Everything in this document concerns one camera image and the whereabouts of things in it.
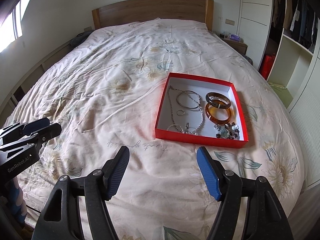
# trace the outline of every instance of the wooden nightstand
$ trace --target wooden nightstand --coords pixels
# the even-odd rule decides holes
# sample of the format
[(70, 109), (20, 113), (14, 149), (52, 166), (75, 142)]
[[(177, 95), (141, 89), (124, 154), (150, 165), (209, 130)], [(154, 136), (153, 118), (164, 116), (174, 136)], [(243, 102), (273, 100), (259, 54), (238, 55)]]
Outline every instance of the wooden nightstand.
[(247, 44), (243, 43), (242, 41), (235, 41), (230, 38), (221, 38), (226, 44), (228, 44), (230, 47), (235, 49), (240, 54), (245, 55), (247, 52)]

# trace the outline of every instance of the wall outlet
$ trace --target wall outlet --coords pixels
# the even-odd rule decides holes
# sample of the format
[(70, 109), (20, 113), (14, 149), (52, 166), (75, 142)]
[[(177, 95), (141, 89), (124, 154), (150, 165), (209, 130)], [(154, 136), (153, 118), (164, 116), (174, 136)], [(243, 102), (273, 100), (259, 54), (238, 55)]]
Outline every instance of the wall outlet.
[(235, 25), (235, 21), (232, 21), (232, 20), (229, 20), (229, 19), (226, 19), (226, 24), (229, 24), (229, 25)]
[(84, 28), (83, 30), (84, 30), (84, 32), (92, 31), (92, 27), (89, 26), (89, 27)]

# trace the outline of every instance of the window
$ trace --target window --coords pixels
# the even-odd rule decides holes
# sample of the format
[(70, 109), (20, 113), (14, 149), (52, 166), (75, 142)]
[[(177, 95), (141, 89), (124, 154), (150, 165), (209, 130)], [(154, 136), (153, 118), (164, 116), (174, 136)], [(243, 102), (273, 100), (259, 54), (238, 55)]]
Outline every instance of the window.
[(0, 52), (11, 42), (22, 36), (21, 20), (30, 0), (20, 0), (13, 12), (0, 27)]

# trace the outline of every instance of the amber bangle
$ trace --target amber bangle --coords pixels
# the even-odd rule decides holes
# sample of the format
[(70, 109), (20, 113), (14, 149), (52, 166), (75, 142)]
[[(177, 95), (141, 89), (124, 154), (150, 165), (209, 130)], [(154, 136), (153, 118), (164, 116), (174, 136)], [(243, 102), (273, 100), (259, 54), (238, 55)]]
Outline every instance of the amber bangle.
[(205, 96), (205, 100), (207, 101), (208, 104), (214, 106), (215, 108), (227, 109), (231, 107), (230, 99), (219, 93), (214, 93), (214, 92), (208, 93)]
[[(221, 101), (221, 100), (218, 100), (218, 99), (215, 99), (213, 100), (213, 102), (215, 104), (221, 104), (221, 105), (225, 105), (226, 103)], [(231, 116), (232, 116), (232, 113), (231, 113), (231, 109), (230, 108), (226, 108), (224, 110), (227, 111), (228, 113), (228, 118), (226, 120), (219, 120), (219, 119), (216, 119), (214, 116), (213, 116), (213, 110), (216, 111), (216, 107), (210, 105), (210, 104), (206, 104), (205, 106), (205, 114), (207, 115), (207, 117), (209, 118), (209, 120), (215, 124), (219, 124), (219, 125), (225, 125), (226, 123), (230, 122), (231, 120)]]

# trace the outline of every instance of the bedspread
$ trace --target bedspread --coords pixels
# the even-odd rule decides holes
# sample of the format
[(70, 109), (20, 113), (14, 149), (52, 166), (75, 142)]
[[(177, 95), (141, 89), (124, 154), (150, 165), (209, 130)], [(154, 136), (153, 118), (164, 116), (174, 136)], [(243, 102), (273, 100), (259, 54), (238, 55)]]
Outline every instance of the bedspread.
[[(62, 133), (19, 176), (26, 203), (41, 210), (59, 176), (86, 176), (121, 145), (130, 161), (107, 207), (122, 240), (206, 239), (219, 203), (196, 162), (199, 145), (155, 138), (156, 115), (169, 72), (232, 82), (249, 143), (242, 149), (207, 147), (241, 177), (265, 176), (289, 215), (299, 196), (303, 158), (288, 113), (267, 82), (205, 24), (156, 19), (107, 27), (53, 65), (20, 101), (6, 124), (48, 117)], [(90, 239), (80, 199), (86, 239)], [(242, 203), (234, 239), (241, 238)], [(36, 213), (27, 222), (35, 224)]]

